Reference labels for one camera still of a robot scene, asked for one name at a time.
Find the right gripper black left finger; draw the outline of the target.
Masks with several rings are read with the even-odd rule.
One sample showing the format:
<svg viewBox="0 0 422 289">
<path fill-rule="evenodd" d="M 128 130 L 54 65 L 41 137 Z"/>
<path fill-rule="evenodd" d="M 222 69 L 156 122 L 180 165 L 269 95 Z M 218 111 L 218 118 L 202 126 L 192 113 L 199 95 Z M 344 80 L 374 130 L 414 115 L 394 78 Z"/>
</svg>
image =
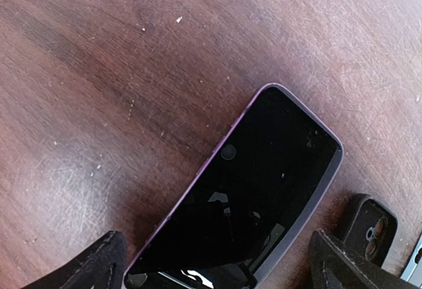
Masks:
<svg viewBox="0 0 422 289">
<path fill-rule="evenodd" d="M 123 233 L 109 231 L 68 263 L 25 288 L 120 288 L 126 259 Z"/>
</svg>

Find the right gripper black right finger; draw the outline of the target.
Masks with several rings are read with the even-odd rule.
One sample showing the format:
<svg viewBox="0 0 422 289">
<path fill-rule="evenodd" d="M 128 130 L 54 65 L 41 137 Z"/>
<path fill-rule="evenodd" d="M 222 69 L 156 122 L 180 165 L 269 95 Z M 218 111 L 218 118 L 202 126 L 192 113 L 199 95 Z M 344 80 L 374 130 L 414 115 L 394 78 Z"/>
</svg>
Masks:
<svg viewBox="0 0 422 289">
<path fill-rule="evenodd" d="M 313 288 L 415 288 L 366 261 L 322 229 L 311 236 L 308 253 Z"/>
</svg>

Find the black smartphone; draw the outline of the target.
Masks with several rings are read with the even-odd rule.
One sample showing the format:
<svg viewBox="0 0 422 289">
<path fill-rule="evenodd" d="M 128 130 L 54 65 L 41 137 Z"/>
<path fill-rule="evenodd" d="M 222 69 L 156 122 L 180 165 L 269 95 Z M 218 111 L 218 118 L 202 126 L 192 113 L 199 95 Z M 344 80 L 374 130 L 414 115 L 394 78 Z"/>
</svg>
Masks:
<svg viewBox="0 0 422 289">
<path fill-rule="evenodd" d="M 264 85 L 125 273 L 126 288 L 256 288 L 315 211 L 344 152 L 280 84 Z"/>
<path fill-rule="evenodd" d="M 357 193 L 348 201 L 334 235 L 348 249 L 381 267 L 397 230 L 395 214 L 372 196 Z"/>
</svg>

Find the light blue phone case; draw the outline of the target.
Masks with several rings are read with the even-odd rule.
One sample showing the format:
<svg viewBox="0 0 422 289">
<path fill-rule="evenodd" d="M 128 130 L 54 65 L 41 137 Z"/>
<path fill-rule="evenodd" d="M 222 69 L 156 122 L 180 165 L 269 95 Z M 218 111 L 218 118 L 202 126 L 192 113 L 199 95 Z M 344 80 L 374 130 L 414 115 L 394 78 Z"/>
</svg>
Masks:
<svg viewBox="0 0 422 289">
<path fill-rule="evenodd" d="M 409 261 L 401 275 L 401 279 L 421 288 L 422 284 L 422 264 L 421 264 L 422 236 L 419 237 L 416 246 L 409 258 Z"/>
</svg>

